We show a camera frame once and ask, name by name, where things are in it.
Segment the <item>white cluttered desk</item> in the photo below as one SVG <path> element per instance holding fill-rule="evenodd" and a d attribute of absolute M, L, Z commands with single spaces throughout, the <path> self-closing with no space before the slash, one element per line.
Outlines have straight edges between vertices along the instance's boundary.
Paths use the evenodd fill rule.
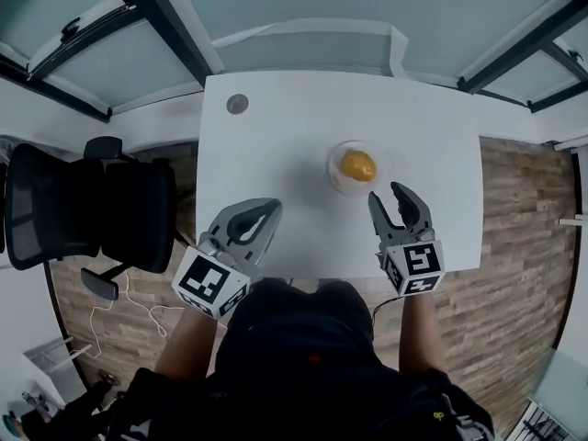
<path fill-rule="evenodd" d="M 71 336 L 59 337 L 0 363 L 0 439 L 16 441 L 2 416 L 10 413 L 19 416 L 31 410 L 23 398 L 25 392 L 44 396 L 52 413 L 86 392 L 77 357 L 91 346 L 84 345 L 76 350 L 73 343 Z"/>

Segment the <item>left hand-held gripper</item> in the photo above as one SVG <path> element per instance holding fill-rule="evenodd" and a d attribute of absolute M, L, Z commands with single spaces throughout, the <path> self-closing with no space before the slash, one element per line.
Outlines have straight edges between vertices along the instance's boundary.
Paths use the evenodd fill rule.
<path fill-rule="evenodd" d="M 253 198 L 222 209 L 198 245 L 187 248 L 172 283 L 175 293 L 212 319 L 226 316 L 247 295 L 280 220 L 277 198 Z"/>

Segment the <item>person's left forearm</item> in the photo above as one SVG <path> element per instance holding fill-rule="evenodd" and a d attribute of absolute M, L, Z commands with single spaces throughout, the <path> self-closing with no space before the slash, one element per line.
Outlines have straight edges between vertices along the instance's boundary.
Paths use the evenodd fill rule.
<path fill-rule="evenodd" d="M 154 372 L 174 380 L 203 380 L 208 374 L 217 330 L 216 320 L 185 308 Z"/>

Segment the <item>clear glass plate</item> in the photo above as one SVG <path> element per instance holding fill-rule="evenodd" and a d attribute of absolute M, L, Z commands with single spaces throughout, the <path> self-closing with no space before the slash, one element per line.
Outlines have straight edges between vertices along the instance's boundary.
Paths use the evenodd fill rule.
<path fill-rule="evenodd" d="M 368 183 L 357 182 L 349 177 L 343 175 L 340 171 L 340 161 L 342 155 L 349 150 L 363 151 L 369 154 L 377 165 L 376 178 Z M 328 153 L 326 161 L 327 175 L 331 181 L 334 189 L 343 195 L 364 195 L 374 190 L 379 182 L 379 162 L 376 151 L 369 144 L 364 141 L 351 140 L 343 141 L 336 144 Z"/>

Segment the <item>person's black shirt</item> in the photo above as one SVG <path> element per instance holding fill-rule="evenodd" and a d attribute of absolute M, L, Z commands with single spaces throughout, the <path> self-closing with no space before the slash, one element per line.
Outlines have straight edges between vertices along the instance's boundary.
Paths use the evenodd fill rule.
<path fill-rule="evenodd" d="M 374 348 L 356 289 L 266 278 L 215 338 L 203 380 L 138 370 L 107 441 L 494 441 L 490 415 L 435 369 L 403 374 Z"/>

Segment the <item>person's right forearm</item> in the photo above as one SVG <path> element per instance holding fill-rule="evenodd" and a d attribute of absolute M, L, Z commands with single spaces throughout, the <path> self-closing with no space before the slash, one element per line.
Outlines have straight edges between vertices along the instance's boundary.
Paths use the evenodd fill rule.
<path fill-rule="evenodd" d="M 447 371 L 435 302 L 431 293 L 403 300 L 399 370 L 416 375 L 427 370 Z"/>

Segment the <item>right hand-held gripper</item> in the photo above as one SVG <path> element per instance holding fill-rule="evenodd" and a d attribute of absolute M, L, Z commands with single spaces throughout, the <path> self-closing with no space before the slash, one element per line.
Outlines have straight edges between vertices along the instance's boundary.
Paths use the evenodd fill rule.
<path fill-rule="evenodd" d="M 442 244 L 435 238 L 432 217 L 426 203 L 409 187 L 391 182 L 404 227 L 396 226 L 379 196 L 368 194 L 368 208 L 380 239 L 380 269 L 398 297 L 434 291 L 445 275 Z"/>

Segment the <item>black window frame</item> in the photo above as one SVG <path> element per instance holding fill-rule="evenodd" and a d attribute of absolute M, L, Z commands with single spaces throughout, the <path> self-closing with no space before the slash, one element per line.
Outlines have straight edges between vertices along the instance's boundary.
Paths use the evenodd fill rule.
<path fill-rule="evenodd" d="M 0 0 L 0 80 L 92 119 L 199 93 L 221 68 L 189 0 Z"/>
<path fill-rule="evenodd" d="M 548 1 L 465 70 L 457 80 L 457 90 L 526 107 L 532 113 L 588 93 L 588 50 L 580 51 L 564 39 L 584 21 L 588 21 L 588 0 Z M 583 60 L 573 60 L 569 50 L 579 52 Z M 539 54 L 563 70 L 566 79 L 532 96 L 490 88 Z"/>

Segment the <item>white table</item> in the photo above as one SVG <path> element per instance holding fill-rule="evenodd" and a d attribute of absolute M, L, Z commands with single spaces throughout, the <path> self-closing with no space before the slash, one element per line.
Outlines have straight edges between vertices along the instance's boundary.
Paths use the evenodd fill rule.
<path fill-rule="evenodd" d="M 244 94 L 240 115 L 227 99 Z M 356 73 L 253 72 L 206 82 L 198 138 L 196 229 L 249 198 L 278 198 L 284 210 L 262 262 L 269 276 L 379 277 L 365 195 L 343 195 L 328 178 L 340 142 L 375 149 L 375 189 L 397 218 L 390 183 L 429 206 L 449 271 L 481 261 L 481 149 L 470 96 L 415 81 Z"/>

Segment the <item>black office chair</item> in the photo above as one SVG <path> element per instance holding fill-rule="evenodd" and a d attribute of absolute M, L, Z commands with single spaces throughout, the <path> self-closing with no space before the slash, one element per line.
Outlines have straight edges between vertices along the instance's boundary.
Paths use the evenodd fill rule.
<path fill-rule="evenodd" d="M 68 256 L 117 261 L 103 273 L 82 268 L 86 288 L 114 301 L 114 277 L 131 267 L 162 274 L 176 232 L 175 172 L 167 159 L 141 162 L 122 141 L 94 138 L 82 159 L 67 162 L 20 143 L 6 171 L 5 245 L 17 270 Z"/>

